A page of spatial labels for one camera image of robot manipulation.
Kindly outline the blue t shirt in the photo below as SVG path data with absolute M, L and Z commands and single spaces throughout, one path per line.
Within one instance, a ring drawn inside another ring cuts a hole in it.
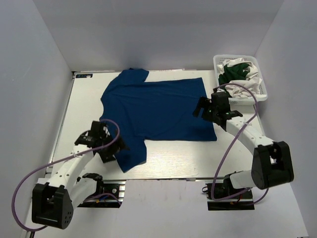
M 129 148 L 115 157 L 125 173 L 145 163 L 145 140 L 216 141 L 213 124 L 193 116 L 206 97 L 202 78 L 147 82 L 149 72 L 127 69 L 112 80 L 101 96 L 101 120 L 111 119 L 109 130 L 120 135 Z

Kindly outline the dark green t shirt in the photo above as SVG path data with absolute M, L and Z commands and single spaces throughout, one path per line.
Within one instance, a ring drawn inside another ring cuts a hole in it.
M 223 67 L 224 72 L 218 77 L 219 84 L 227 84 L 234 80 L 246 80 L 247 74 L 250 72 L 249 66 L 248 63 L 239 63 L 230 67 L 225 65 Z

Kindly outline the white t shirt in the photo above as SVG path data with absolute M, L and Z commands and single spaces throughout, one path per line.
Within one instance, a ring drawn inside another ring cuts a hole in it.
M 254 96 L 260 95 L 260 85 L 263 82 L 262 78 L 260 77 L 258 68 L 254 65 L 253 62 L 249 60 L 244 60 L 243 58 L 233 59 L 235 64 L 239 63 L 248 63 L 249 66 L 249 73 L 247 74 L 246 80 L 234 80 L 230 81 L 229 85 L 225 86 L 225 91 L 232 97 L 232 98 L 251 98 L 252 92 Z

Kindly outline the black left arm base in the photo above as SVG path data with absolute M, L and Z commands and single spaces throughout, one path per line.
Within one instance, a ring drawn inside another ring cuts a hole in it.
M 104 180 L 97 173 L 86 173 L 83 179 L 90 179 L 97 184 L 96 192 L 90 195 L 78 207 L 85 208 L 119 208 L 123 202 L 125 181 Z

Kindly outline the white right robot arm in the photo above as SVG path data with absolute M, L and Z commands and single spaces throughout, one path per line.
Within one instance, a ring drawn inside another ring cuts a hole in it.
M 294 180 L 289 145 L 262 135 L 240 112 L 231 110 L 228 96 L 224 92 L 213 93 L 210 99 L 201 97 L 193 115 L 216 123 L 253 155 L 250 170 L 225 176 L 223 190 L 228 197 L 236 197 L 243 188 L 267 189 Z

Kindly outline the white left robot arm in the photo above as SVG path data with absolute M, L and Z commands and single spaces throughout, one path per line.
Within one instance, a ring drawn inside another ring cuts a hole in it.
M 110 119 L 93 121 L 91 128 L 75 140 L 70 156 L 44 184 L 32 191 L 32 222 L 46 227 L 66 229 L 74 210 L 85 201 L 104 196 L 103 177 L 83 172 L 95 157 L 102 161 L 113 159 L 127 149 L 120 129 Z

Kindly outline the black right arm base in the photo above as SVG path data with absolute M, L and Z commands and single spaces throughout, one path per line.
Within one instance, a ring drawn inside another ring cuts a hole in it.
M 235 197 L 223 199 L 224 197 L 234 195 L 244 190 L 243 188 L 234 189 L 229 180 L 229 175 L 217 179 L 215 182 L 213 195 L 215 199 L 220 199 L 220 201 L 215 201 L 212 199 L 211 187 L 212 181 L 208 180 L 208 182 L 202 188 L 202 193 L 207 196 L 207 205 L 209 211 L 243 211 L 255 209 L 254 204 L 252 204 L 253 194 L 250 190 Z

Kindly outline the white plastic basket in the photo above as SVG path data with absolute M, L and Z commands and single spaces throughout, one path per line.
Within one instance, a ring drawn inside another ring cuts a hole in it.
M 237 58 L 243 58 L 244 60 L 249 60 L 249 61 L 253 62 L 254 65 L 259 70 L 260 77 L 263 79 L 261 71 L 260 71 L 259 64 L 258 64 L 258 62 L 257 62 L 255 57 L 253 57 L 253 56 L 245 56 L 245 55 L 215 55 L 213 57 L 213 64 L 214 64 L 215 76 L 217 77 L 217 79 L 219 77 L 219 74 L 217 73 L 216 65 L 222 63 L 226 59 L 234 60 L 234 59 L 237 59 Z M 220 85 L 219 81 L 217 82 L 217 86 L 220 86 L 220 90 L 224 91 L 229 96 L 229 103 L 230 104 L 232 104 L 232 105 L 233 104 L 237 104 L 237 105 L 244 105 L 244 106 L 246 106 L 246 105 L 254 105 L 255 104 L 255 101 L 254 101 L 253 97 L 245 98 L 245 99 L 244 98 L 232 98 L 224 89 L 224 87 L 227 86 L 227 85 L 229 85 L 229 83 Z M 256 95 L 255 96 L 257 101 L 258 102 L 265 101 L 267 99 L 267 91 L 266 91 L 266 87 L 265 87 L 264 82 L 262 82 L 261 85 L 260 85 L 260 92 L 261 92 L 260 95 Z

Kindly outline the white cloth in basket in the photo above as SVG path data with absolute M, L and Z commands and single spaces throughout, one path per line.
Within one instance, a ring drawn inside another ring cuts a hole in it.
M 235 64 L 235 61 L 230 59 L 225 59 L 222 63 L 216 65 L 217 73 L 223 74 L 224 73 L 224 67 L 232 67 Z

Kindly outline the blue table label sticker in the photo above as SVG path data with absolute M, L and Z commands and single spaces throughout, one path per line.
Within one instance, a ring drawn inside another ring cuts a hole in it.
M 75 78 L 92 78 L 93 74 L 77 74 Z

